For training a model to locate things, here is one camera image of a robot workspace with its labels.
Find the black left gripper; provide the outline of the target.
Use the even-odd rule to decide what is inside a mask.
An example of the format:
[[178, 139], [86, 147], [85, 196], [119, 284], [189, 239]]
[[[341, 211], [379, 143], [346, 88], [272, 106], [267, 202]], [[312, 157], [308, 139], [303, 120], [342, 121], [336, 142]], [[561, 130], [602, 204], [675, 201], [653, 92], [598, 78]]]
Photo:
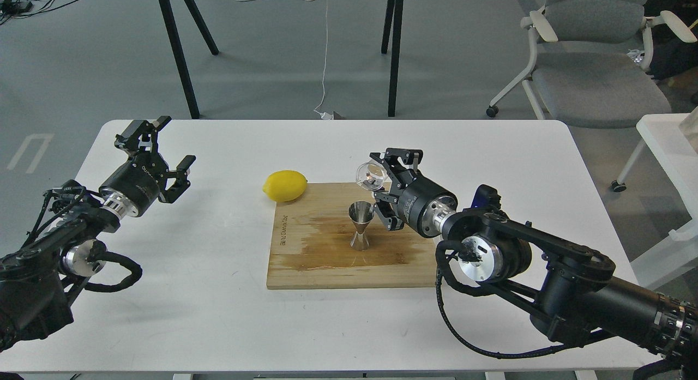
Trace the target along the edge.
[[[99, 187], [103, 208], [119, 218], [140, 217], [155, 200], [171, 204], [187, 191], [190, 166], [196, 156], [186, 155], [174, 171], [169, 171], [159, 153], [159, 131], [171, 120], [170, 116], [153, 121], [133, 120], [122, 134], [116, 135], [115, 147], [129, 158]], [[166, 188], [168, 179], [174, 182]]]

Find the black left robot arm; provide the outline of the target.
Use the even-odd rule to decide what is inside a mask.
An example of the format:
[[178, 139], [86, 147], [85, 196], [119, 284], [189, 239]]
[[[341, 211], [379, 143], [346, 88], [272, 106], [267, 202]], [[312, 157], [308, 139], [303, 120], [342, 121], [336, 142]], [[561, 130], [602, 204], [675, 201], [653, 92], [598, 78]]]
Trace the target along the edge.
[[159, 132], [170, 121], [164, 115], [130, 122], [115, 139], [127, 161], [97, 191], [75, 180], [45, 191], [22, 248], [2, 258], [3, 351], [72, 323], [71, 306], [82, 291], [114, 293], [141, 278], [141, 266], [108, 251], [98, 235], [114, 233], [125, 216], [142, 216], [154, 201], [174, 203], [190, 187], [195, 156], [170, 170], [159, 153]]

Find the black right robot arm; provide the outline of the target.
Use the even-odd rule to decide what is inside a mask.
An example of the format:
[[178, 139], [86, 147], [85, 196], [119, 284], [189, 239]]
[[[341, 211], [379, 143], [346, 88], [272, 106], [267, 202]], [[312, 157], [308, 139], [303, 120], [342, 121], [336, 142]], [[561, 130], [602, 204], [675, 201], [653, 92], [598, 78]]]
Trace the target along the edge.
[[[524, 359], [620, 337], [660, 356], [633, 373], [648, 379], [678, 370], [696, 378], [696, 306], [614, 276], [600, 251], [513, 221], [494, 187], [482, 184], [469, 208], [457, 210], [451, 191], [423, 176], [420, 149], [371, 153], [356, 182], [373, 193], [373, 209], [389, 231], [409, 226], [436, 246], [436, 297], [452, 335], [496, 359]], [[444, 310], [443, 283], [482, 297], [496, 295], [526, 311], [551, 347], [523, 353], [487, 351], [456, 332]]]

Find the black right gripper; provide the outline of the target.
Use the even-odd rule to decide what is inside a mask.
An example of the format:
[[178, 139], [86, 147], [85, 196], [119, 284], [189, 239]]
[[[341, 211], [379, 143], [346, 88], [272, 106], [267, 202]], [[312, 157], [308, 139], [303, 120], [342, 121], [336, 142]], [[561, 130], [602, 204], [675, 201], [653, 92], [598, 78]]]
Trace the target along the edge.
[[422, 237], [433, 238], [441, 235], [441, 225], [458, 201], [451, 191], [421, 175], [418, 164], [423, 156], [421, 149], [395, 147], [369, 154], [392, 181], [390, 191], [373, 191], [374, 211], [389, 231], [406, 224]]

